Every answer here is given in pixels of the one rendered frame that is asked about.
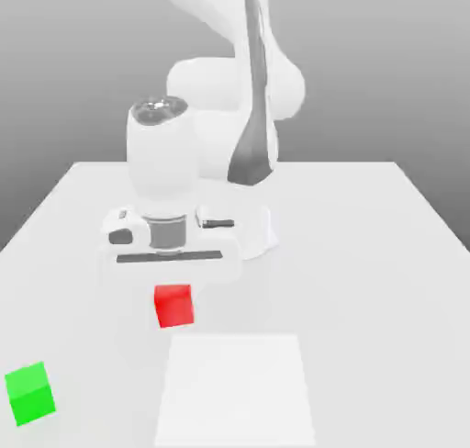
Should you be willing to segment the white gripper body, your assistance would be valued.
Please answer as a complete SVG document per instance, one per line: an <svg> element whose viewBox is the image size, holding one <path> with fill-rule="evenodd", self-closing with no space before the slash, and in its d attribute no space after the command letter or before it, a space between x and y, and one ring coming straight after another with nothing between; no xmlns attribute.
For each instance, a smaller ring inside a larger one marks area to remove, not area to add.
<svg viewBox="0 0 470 448"><path fill-rule="evenodd" d="M126 286L227 283L242 269L240 247L231 237L191 240L173 254L108 245L100 248L98 263L106 282Z"/></svg>

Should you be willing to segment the small red cube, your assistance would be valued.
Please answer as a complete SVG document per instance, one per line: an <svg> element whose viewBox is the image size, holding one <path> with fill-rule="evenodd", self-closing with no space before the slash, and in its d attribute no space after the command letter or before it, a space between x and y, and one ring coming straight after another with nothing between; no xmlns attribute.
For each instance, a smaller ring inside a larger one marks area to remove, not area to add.
<svg viewBox="0 0 470 448"><path fill-rule="evenodd" d="M165 285L154 288L154 306L161 328L195 322L190 285Z"/></svg>

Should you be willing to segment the small green cube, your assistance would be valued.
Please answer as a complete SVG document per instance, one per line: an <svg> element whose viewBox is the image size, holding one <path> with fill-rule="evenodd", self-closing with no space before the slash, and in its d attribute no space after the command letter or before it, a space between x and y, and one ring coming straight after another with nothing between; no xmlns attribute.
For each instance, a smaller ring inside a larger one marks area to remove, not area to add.
<svg viewBox="0 0 470 448"><path fill-rule="evenodd" d="M5 375L8 401L17 426L38 420L56 411L43 362L21 367Z"/></svg>

